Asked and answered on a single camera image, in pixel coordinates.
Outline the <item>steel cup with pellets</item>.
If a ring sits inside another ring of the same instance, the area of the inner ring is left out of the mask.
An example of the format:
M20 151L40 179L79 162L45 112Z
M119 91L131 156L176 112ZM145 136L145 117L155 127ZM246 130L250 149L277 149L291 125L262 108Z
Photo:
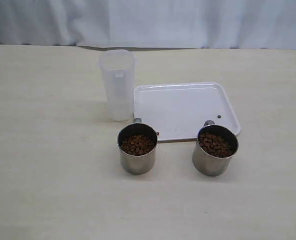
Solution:
M135 118L117 136L123 169L133 175L149 172L155 163L157 143L157 132L140 118Z

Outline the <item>translucent plastic tall container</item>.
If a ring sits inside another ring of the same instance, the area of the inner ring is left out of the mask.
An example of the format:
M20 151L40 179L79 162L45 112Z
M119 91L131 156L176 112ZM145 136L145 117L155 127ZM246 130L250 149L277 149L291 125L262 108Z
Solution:
M134 113L135 58L132 52L115 49L103 52L98 60L111 118L122 122Z

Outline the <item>white curtain backdrop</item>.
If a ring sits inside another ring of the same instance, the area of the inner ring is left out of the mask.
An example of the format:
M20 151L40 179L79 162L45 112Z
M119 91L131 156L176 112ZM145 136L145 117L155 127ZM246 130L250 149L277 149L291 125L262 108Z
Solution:
M296 49L296 0L0 0L0 44Z

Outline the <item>white plastic tray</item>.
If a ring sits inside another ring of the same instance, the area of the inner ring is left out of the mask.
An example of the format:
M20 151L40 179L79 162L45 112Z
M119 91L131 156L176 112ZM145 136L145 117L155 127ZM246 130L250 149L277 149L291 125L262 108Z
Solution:
M224 88L216 82L139 85L134 117L159 132L160 143L194 141L207 120L235 135L241 131Z

